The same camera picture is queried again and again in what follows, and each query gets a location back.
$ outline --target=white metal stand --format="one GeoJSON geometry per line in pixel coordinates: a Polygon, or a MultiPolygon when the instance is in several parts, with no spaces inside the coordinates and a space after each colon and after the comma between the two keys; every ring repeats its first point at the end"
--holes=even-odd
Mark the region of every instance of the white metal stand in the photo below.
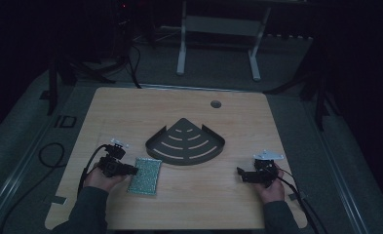
{"type": "Polygon", "coordinates": [[[223,19],[199,16],[187,16],[186,1],[182,2],[181,21],[181,45],[179,48],[177,75],[183,75],[185,70],[186,45],[185,37],[187,31],[198,31],[218,34],[231,34],[242,36],[254,36],[254,46],[249,50],[249,64],[251,66],[252,79],[260,80],[256,54],[263,37],[264,28],[270,16],[271,8],[267,8],[262,21],[244,19],[223,19]]]}

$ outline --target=wire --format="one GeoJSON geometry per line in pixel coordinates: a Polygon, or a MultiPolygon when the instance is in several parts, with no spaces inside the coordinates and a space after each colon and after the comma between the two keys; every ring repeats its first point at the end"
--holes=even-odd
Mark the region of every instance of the wire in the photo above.
{"type": "MultiPolygon", "coordinates": [[[[270,172],[270,170],[269,170],[268,168],[262,166],[261,164],[260,164],[260,166],[261,166],[261,168],[262,168],[264,171],[267,171],[269,174],[273,175],[273,173],[270,172]]],[[[289,176],[291,176],[291,177],[293,178],[293,180],[294,180],[294,183],[295,183],[296,186],[297,186],[296,180],[295,180],[295,178],[294,178],[294,176],[293,176],[292,174],[290,174],[289,172],[287,172],[287,171],[285,171],[285,170],[283,170],[283,169],[280,169],[280,168],[279,168],[279,170],[281,170],[282,172],[285,172],[285,173],[287,173],[289,176]]],[[[307,210],[306,207],[304,206],[304,203],[303,203],[304,200],[301,198],[301,195],[300,195],[300,193],[297,191],[297,189],[296,189],[291,183],[287,182],[287,181],[286,181],[285,179],[283,179],[282,177],[276,175],[276,178],[278,178],[280,181],[282,181],[283,183],[285,183],[286,185],[288,185],[288,187],[293,191],[293,193],[294,193],[294,195],[295,195],[295,197],[296,197],[296,199],[297,199],[297,201],[298,201],[298,204],[300,205],[301,209],[303,210],[304,214],[306,215],[307,221],[308,221],[308,222],[310,223],[310,225],[312,226],[314,232],[315,232],[316,234],[319,234],[318,227],[316,226],[315,221],[312,219],[312,217],[310,216],[308,210],[307,210]]],[[[317,216],[317,214],[316,214],[314,211],[312,211],[312,212],[313,212],[313,214],[317,217],[317,220],[319,221],[320,225],[323,227],[324,232],[327,234],[327,231],[326,231],[325,227],[323,226],[323,223],[321,222],[321,220],[320,220],[319,217],[317,216]]]]}
{"type": "Polygon", "coordinates": [[[306,215],[306,218],[307,220],[310,222],[310,225],[312,226],[313,230],[315,231],[315,233],[319,234],[319,230],[316,226],[316,223],[315,221],[312,219],[312,217],[310,216],[310,214],[308,213],[306,207],[304,206],[304,203],[303,203],[303,200],[301,199],[301,196],[300,196],[300,193],[297,191],[297,189],[289,182],[285,181],[283,178],[281,178],[280,176],[277,176],[277,178],[279,180],[281,180],[283,183],[287,184],[288,187],[291,188],[291,190],[293,191],[297,201],[298,201],[298,204],[300,205],[301,209],[303,210],[304,214],[306,215]]]}
{"type": "Polygon", "coordinates": [[[133,45],[133,48],[136,49],[136,51],[138,52],[138,59],[136,60],[136,65],[133,66],[131,58],[128,57],[128,63],[130,64],[131,73],[128,71],[128,69],[127,69],[127,71],[131,75],[131,77],[133,78],[133,82],[136,85],[136,87],[139,89],[142,89],[142,87],[139,85],[139,83],[137,82],[137,79],[136,79],[136,70],[138,68],[139,61],[140,61],[140,50],[134,45],[133,45]]]}
{"type": "Polygon", "coordinates": [[[2,224],[0,225],[0,234],[3,234],[3,231],[4,231],[4,228],[6,226],[6,222],[9,218],[9,216],[12,214],[12,212],[14,211],[14,209],[18,206],[18,204],[20,204],[20,202],[27,196],[29,195],[30,192],[33,191],[33,189],[35,189],[37,186],[39,186],[39,184],[41,184],[48,176],[51,175],[51,173],[55,170],[55,169],[58,169],[58,168],[63,168],[63,167],[66,167],[66,164],[62,164],[60,165],[60,162],[62,161],[63,157],[64,157],[64,147],[63,145],[61,145],[60,143],[57,143],[57,142],[53,142],[53,143],[49,143],[47,145],[45,145],[43,148],[41,148],[39,150],[39,161],[46,167],[48,168],[51,168],[46,174],[45,176],[43,176],[38,182],[36,182],[35,185],[33,185],[30,189],[28,189],[13,205],[12,207],[8,210],[8,212],[6,213],[6,215],[4,216],[3,218],[3,221],[2,221],[2,224]],[[57,160],[57,162],[54,164],[54,165],[49,165],[47,163],[45,163],[45,161],[43,161],[42,159],[42,153],[43,151],[49,147],[49,146],[52,146],[52,145],[57,145],[60,147],[60,150],[61,150],[61,153],[60,153],[60,157],[59,159],[57,160]]]}
{"type": "MultiPolygon", "coordinates": [[[[297,187],[297,188],[299,187],[298,184],[297,184],[297,181],[296,181],[295,177],[294,177],[292,174],[290,174],[289,172],[287,172],[287,171],[285,171],[285,170],[283,170],[283,169],[279,169],[279,170],[281,170],[281,171],[285,172],[286,174],[288,174],[289,176],[291,176],[291,177],[293,178],[293,180],[294,180],[294,184],[296,185],[296,187],[297,187]]],[[[319,225],[322,227],[323,231],[327,234],[328,232],[327,232],[327,230],[326,230],[326,228],[325,228],[325,226],[324,226],[322,220],[319,218],[318,214],[315,212],[315,210],[312,208],[312,206],[309,204],[309,202],[308,202],[305,198],[301,198],[301,194],[298,192],[298,190],[297,190],[292,184],[288,183],[286,180],[284,180],[283,178],[281,178],[281,177],[279,177],[279,176],[277,176],[277,178],[278,178],[279,180],[281,180],[283,183],[287,184],[287,185],[291,188],[291,190],[294,192],[294,195],[296,196],[297,201],[299,202],[299,204],[300,204],[300,206],[302,207],[303,211],[305,211],[305,214],[306,214],[307,219],[309,220],[309,218],[310,218],[310,220],[309,220],[309,221],[310,221],[310,225],[311,225],[312,228],[315,230],[315,232],[316,232],[316,233],[319,233],[319,231],[317,230],[317,226],[316,226],[316,224],[314,223],[314,221],[311,221],[312,218],[311,218],[310,215],[306,212],[306,207],[304,206],[304,204],[307,205],[307,207],[308,207],[308,208],[310,209],[310,211],[313,213],[313,215],[315,216],[315,218],[318,220],[319,225]]]]}
{"type": "Polygon", "coordinates": [[[87,177],[88,175],[88,168],[91,166],[91,163],[92,161],[94,160],[95,156],[97,155],[97,153],[99,152],[99,150],[101,148],[105,148],[106,146],[108,146],[107,144],[103,144],[101,145],[100,147],[98,147],[95,152],[92,154],[90,160],[88,161],[88,164],[87,166],[84,168],[84,171],[82,172],[81,174],[81,178],[79,179],[79,185],[78,185],[78,195],[79,193],[81,192],[83,186],[84,186],[84,181],[85,181],[85,178],[87,177]]]}

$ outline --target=dark sleeve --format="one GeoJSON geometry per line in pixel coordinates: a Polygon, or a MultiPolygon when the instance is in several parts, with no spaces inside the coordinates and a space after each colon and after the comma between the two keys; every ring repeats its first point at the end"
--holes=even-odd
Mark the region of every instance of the dark sleeve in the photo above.
{"type": "Polygon", "coordinates": [[[267,203],[263,207],[267,234],[298,234],[300,229],[285,201],[267,203]]]}
{"type": "Polygon", "coordinates": [[[106,199],[108,193],[102,189],[85,187],[70,213],[69,220],[58,225],[52,234],[101,234],[106,233],[106,199]]]}

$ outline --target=metal frame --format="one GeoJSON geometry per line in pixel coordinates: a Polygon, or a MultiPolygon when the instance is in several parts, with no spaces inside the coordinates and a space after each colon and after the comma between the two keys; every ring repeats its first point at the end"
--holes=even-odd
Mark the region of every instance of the metal frame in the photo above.
{"type": "Polygon", "coordinates": [[[249,64],[251,66],[252,79],[259,81],[260,72],[256,55],[261,39],[263,37],[265,25],[269,19],[271,8],[265,10],[262,21],[243,20],[243,19],[222,19],[198,16],[187,16],[186,1],[182,2],[182,20],[181,20],[181,45],[179,48],[178,65],[176,74],[183,75],[185,70],[185,58],[187,48],[185,37],[187,31],[198,31],[207,33],[232,34],[243,36],[254,36],[255,43],[249,50],[249,64]]]}
{"type": "Polygon", "coordinates": [[[353,230],[355,233],[359,234],[370,233],[361,213],[361,209],[356,202],[355,196],[349,189],[348,183],[346,182],[346,179],[340,171],[338,163],[333,156],[333,152],[331,151],[325,132],[321,131],[319,126],[316,124],[312,114],[310,113],[310,110],[307,108],[307,105],[304,102],[303,107],[306,111],[306,116],[308,117],[311,126],[313,127],[320,143],[322,144],[328,163],[328,168],[331,173],[331,178],[333,179],[333,183],[336,186],[337,192],[342,200],[343,207],[345,208],[345,212],[350,219],[353,230]]]}

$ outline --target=round hole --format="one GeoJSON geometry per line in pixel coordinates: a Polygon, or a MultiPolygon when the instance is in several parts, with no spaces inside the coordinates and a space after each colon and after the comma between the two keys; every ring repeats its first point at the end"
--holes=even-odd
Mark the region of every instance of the round hole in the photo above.
{"type": "Polygon", "coordinates": [[[211,106],[212,106],[212,108],[219,108],[219,107],[221,107],[221,102],[219,100],[213,100],[211,102],[211,106]]]}

